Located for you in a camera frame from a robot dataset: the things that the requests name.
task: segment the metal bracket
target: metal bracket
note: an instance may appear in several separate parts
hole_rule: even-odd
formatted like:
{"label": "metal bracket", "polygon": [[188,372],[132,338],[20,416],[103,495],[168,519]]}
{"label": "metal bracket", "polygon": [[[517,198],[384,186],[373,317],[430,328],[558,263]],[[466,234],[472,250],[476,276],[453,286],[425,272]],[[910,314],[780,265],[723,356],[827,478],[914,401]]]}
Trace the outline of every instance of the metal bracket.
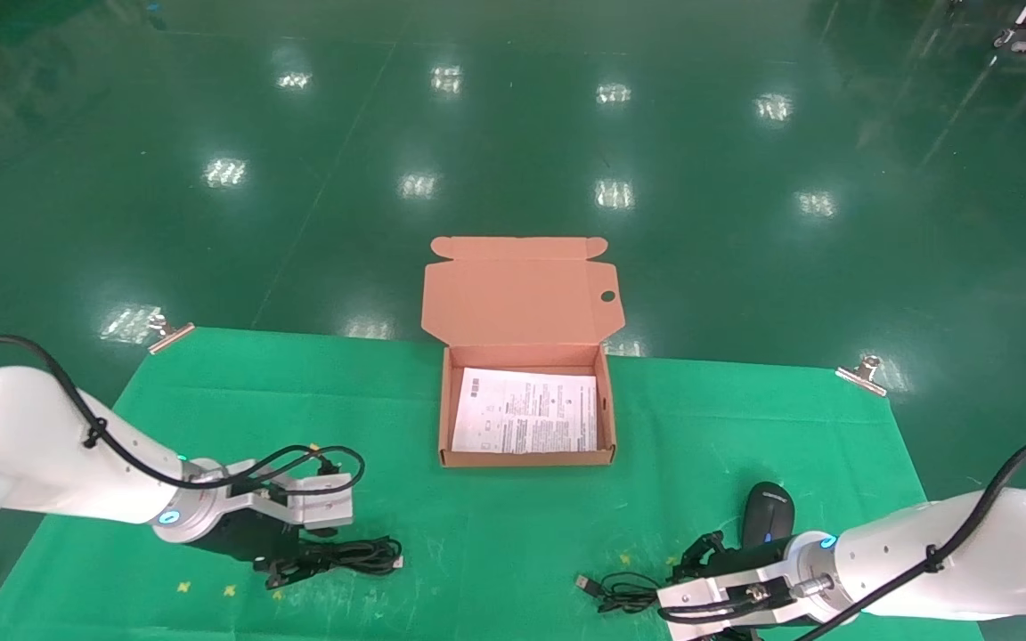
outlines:
{"label": "metal bracket", "polygon": [[160,340],[150,346],[150,354],[159,354],[160,350],[171,346],[174,342],[183,339],[183,337],[191,333],[196,328],[196,325],[186,323],[180,326],[180,328],[173,328],[172,325],[168,324],[168,320],[165,319],[163,314],[157,313],[150,317],[150,328],[156,329],[156,332],[160,335]]}
{"label": "metal bracket", "polygon": [[859,364],[857,368],[838,368],[838,376],[844,378],[844,380],[854,383],[855,386],[883,397],[887,394],[887,391],[873,382],[873,374],[876,374],[876,368],[879,368],[880,365],[880,358],[875,357],[872,354],[867,354],[867,356],[862,357],[861,364]]}

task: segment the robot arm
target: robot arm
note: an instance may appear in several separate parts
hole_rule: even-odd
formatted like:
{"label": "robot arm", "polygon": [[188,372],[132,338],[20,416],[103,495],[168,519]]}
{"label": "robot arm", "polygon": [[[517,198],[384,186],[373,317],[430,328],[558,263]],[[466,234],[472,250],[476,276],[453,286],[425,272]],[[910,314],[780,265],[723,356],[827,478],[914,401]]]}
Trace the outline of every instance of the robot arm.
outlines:
{"label": "robot arm", "polygon": [[[764,607],[739,613],[719,608],[703,624],[675,624],[675,641],[729,629],[821,625],[920,562],[925,547],[953,535],[981,491],[895,512],[831,536],[802,532],[781,543],[713,553],[700,578],[658,593],[664,611],[685,605],[753,602]],[[881,616],[984,620],[1026,615],[1026,489],[1005,489],[973,536],[924,573],[874,602]]]}
{"label": "robot arm", "polygon": [[[97,399],[82,398],[97,417],[106,418],[107,433],[168,478],[203,482],[253,466],[184,462]],[[253,561],[256,570],[268,573],[269,588],[314,574],[305,556],[317,549],[301,539],[301,530],[328,536],[354,520],[350,489],[328,492],[349,486],[351,477],[325,463],[320,476],[305,479],[279,475],[262,486],[180,489],[131,469],[110,447],[82,445],[89,427],[51,374],[0,368],[0,509],[153,523],[156,534],[168,543]],[[237,518],[244,512],[251,518]]]}

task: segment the epoxy floor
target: epoxy floor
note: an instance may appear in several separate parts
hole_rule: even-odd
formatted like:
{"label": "epoxy floor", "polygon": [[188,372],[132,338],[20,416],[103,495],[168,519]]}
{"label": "epoxy floor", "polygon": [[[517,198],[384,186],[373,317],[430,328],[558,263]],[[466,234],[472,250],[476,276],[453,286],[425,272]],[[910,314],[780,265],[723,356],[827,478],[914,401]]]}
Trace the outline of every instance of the epoxy floor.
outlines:
{"label": "epoxy floor", "polygon": [[432,340],[432,237],[599,235],[616,353],[878,354],[970,491],[1026,442],[1018,4],[0,0],[0,332],[114,401],[150,310]]}

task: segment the green mat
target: green mat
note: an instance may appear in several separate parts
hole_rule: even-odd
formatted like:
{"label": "green mat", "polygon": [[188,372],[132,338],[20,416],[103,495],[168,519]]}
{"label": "green mat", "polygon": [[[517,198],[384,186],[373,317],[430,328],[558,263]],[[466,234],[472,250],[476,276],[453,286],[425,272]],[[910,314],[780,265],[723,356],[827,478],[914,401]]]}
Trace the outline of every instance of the green mat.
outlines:
{"label": "green mat", "polygon": [[[799,529],[838,532],[923,499],[886,401],[829,370],[728,362],[610,360],[610,467],[444,470],[440,365],[433,345],[210,328],[146,358],[117,410],[180,453],[361,451],[341,536],[394,535],[404,568],[268,592],[244,563],[148,526],[50,516],[0,592],[0,641],[660,641],[655,612],[598,615],[576,573],[663,578],[702,532],[737,543],[759,480],[790,490]],[[868,615],[830,638],[981,640],[976,625]]]}

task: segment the black mouse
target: black mouse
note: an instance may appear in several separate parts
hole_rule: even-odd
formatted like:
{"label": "black mouse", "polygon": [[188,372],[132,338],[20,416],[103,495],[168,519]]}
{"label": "black mouse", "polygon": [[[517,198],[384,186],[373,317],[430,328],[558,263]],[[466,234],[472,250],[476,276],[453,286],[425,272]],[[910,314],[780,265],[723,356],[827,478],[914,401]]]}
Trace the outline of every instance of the black mouse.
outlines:
{"label": "black mouse", "polygon": [[742,516],[742,547],[770,544],[794,532],[794,502],[781,484],[761,482],[750,488]]}

